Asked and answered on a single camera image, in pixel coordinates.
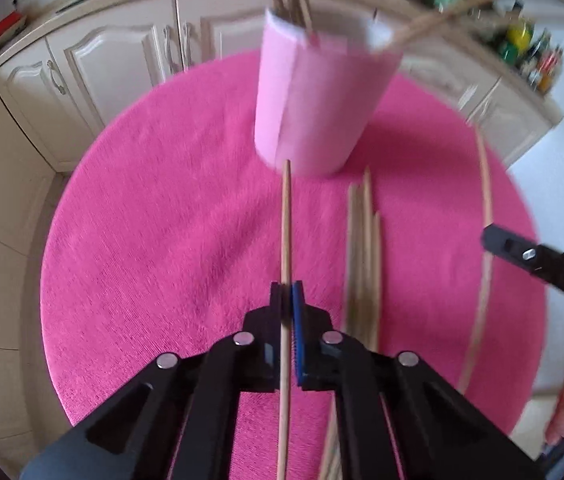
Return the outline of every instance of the metal rivet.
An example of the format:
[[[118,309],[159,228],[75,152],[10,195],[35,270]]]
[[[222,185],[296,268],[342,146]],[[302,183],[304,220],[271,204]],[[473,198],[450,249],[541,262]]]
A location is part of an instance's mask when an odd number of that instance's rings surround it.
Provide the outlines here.
[[[162,370],[167,370],[172,368],[177,364],[177,355],[167,352],[166,354],[161,354],[158,356],[158,368]]]
[[[419,357],[414,352],[402,352],[398,355],[399,364],[402,366],[415,366],[419,362]]]
[[[341,332],[338,332],[337,330],[329,330],[328,332],[324,332],[322,334],[322,341],[324,341],[327,345],[339,345],[343,339],[344,336],[342,336]]]
[[[233,342],[237,346],[248,346],[255,341],[255,336],[251,332],[238,332],[233,336]]]

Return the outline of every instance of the metal handle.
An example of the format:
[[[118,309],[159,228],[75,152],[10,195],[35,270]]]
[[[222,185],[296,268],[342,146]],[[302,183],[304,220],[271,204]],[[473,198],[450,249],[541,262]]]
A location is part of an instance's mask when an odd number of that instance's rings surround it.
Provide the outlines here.
[[[182,61],[184,64],[184,70],[188,70],[193,66],[193,62],[191,61],[191,31],[193,26],[190,23],[185,23],[182,27]]]
[[[56,79],[53,77],[53,70],[56,70],[56,66],[54,65],[53,61],[49,59],[46,62],[46,66],[48,67],[48,73],[51,75],[51,83],[53,83],[53,85],[57,88],[57,91],[60,92],[60,94],[65,95],[66,89],[62,85],[57,84]]]
[[[173,57],[171,56],[171,35],[169,34],[169,25],[164,27],[164,52],[166,54],[166,63],[169,65],[169,73],[173,75]]]

